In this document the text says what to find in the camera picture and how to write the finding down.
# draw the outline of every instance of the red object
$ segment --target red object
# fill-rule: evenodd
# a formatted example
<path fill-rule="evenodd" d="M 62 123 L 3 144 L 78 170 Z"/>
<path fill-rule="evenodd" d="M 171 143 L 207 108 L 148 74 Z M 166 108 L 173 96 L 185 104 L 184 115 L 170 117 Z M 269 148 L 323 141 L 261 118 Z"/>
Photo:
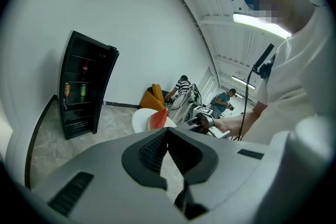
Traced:
<path fill-rule="evenodd" d="M 86 71 L 88 70 L 88 63 L 89 63 L 89 60 L 86 60 L 85 65 L 83 66 L 82 81 L 85 80 L 85 73 L 86 73 Z"/>
<path fill-rule="evenodd" d="M 160 110 L 159 112 L 154 113 L 148 119 L 148 131 L 152 129 L 162 128 L 167 120 L 167 109 Z"/>

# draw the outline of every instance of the ceiling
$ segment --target ceiling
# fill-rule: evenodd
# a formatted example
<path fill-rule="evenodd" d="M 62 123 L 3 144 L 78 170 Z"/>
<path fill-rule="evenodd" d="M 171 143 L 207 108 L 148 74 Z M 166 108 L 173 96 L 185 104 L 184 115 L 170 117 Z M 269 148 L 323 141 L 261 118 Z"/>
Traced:
<path fill-rule="evenodd" d="M 246 80 L 249 71 L 267 46 L 275 45 L 275 53 L 283 38 L 267 31 L 233 22 L 234 12 L 250 13 L 244 0 L 183 0 L 193 14 L 211 53 L 214 66 L 212 74 L 218 78 L 220 87 L 236 88 L 245 94 L 245 86 L 232 79 L 236 76 Z M 321 5 L 324 0 L 311 0 Z M 260 78 L 253 74 L 250 84 L 258 86 Z"/>

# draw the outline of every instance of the person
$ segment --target person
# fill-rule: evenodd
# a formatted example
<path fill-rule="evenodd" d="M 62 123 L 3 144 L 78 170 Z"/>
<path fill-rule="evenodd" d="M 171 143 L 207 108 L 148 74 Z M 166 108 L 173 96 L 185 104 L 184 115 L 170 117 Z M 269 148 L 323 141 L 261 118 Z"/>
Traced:
<path fill-rule="evenodd" d="M 231 104 L 228 102 L 230 98 L 236 94 L 236 89 L 230 89 L 228 92 L 222 92 L 218 97 L 215 97 L 215 102 L 211 106 L 213 110 L 212 117 L 214 119 L 219 118 L 219 115 L 222 114 L 227 108 L 231 107 Z"/>
<path fill-rule="evenodd" d="M 169 100 L 177 91 L 178 96 L 175 99 L 173 105 L 170 108 L 170 112 L 168 117 L 177 123 L 181 117 L 183 116 L 179 108 L 181 108 L 184 104 L 185 94 L 187 93 L 191 83 L 188 81 L 188 77 L 183 75 L 178 80 L 174 89 L 164 98 L 166 101 Z"/>
<path fill-rule="evenodd" d="M 269 144 L 277 132 L 293 130 L 299 121 L 314 115 L 298 75 L 322 46 L 334 42 L 334 22 L 329 7 L 309 0 L 245 1 L 291 33 L 278 48 L 269 77 L 261 80 L 255 92 L 258 102 L 246 112 L 241 131 L 242 141 Z M 215 120 L 215 126 L 238 136 L 242 119 L 243 115 Z"/>

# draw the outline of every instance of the black vent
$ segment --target black vent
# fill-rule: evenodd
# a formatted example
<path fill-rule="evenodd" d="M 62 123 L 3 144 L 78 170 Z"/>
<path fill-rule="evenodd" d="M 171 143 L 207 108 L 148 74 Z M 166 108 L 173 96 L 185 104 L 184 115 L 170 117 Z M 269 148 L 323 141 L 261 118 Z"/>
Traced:
<path fill-rule="evenodd" d="M 79 172 L 60 192 L 48 203 L 49 206 L 64 216 L 68 216 L 84 190 L 93 179 L 93 175 Z"/>
<path fill-rule="evenodd" d="M 139 160 L 144 167 L 160 175 L 162 161 L 167 153 L 165 133 L 149 141 L 139 150 Z"/>
<path fill-rule="evenodd" d="M 242 154 L 247 157 L 251 157 L 254 159 L 262 159 L 264 154 L 260 152 L 248 151 L 248 150 L 240 150 L 237 152 L 238 154 Z"/>

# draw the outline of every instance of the bottle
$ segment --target bottle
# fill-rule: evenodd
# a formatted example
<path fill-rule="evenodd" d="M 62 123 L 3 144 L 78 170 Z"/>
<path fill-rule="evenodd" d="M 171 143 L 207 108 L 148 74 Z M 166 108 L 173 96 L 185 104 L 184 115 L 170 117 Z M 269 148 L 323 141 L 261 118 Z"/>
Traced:
<path fill-rule="evenodd" d="M 85 74 L 86 74 L 87 71 L 88 71 L 88 62 L 89 62 L 89 60 L 86 60 L 86 63 L 85 63 L 85 65 L 83 66 L 83 76 L 82 76 L 82 81 L 84 81 Z"/>
<path fill-rule="evenodd" d="M 70 95 L 70 84 L 65 83 L 64 84 L 64 96 L 69 96 Z"/>
<path fill-rule="evenodd" d="M 85 96 L 86 95 L 86 84 L 82 84 L 80 87 L 80 95 Z"/>

